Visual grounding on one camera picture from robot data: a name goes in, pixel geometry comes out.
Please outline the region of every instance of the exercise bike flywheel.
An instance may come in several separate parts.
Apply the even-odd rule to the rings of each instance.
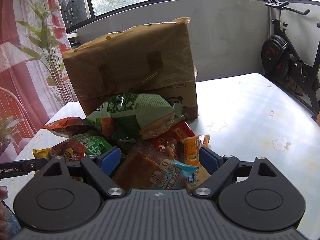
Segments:
[[[285,40],[277,35],[272,35],[263,43],[262,65],[266,76],[274,81],[281,81],[287,76],[290,57],[286,45]]]

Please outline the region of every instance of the blue gripper pad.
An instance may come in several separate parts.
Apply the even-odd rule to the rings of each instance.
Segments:
[[[207,147],[201,147],[199,151],[199,162],[209,172],[214,174],[224,163],[223,158]]]
[[[118,147],[113,147],[104,154],[100,155],[95,163],[106,174],[110,173],[118,166],[121,158],[121,150]]]

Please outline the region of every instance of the green and white food package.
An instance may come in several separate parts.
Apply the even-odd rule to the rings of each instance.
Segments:
[[[107,137],[135,142],[166,132],[182,117],[182,104],[173,107],[155,94],[125,93],[111,97],[87,119]]]

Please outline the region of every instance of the white wall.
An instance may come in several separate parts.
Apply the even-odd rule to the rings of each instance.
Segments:
[[[305,11],[310,9],[308,15],[299,15],[290,11],[281,11],[281,22],[286,22],[288,28],[286,34],[304,63],[313,66],[316,52],[320,41],[320,29],[317,23],[320,22],[320,6],[302,3],[290,3],[288,7]],[[272,19],[279,19],[279,10],[272,9]],[[317,99],[320,100],[320,89],[316,92]]]
[[[189,32],[197,81],[264,73],[261,46],[268,36],[268,8],[253,0],[174,0],[146,5],[77,30],[81,44],[132,26],[191,17]]]

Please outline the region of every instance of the human hand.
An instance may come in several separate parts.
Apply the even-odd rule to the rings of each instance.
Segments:
[[[0,200],[5,200],[6,198],[8,198],[7,187],[0,186]],[[7,233],[7,230],[11,227],[11,224],[7,222],[9,218],[9,211],[0,202],[0,240],[7,240],[9,237]]]

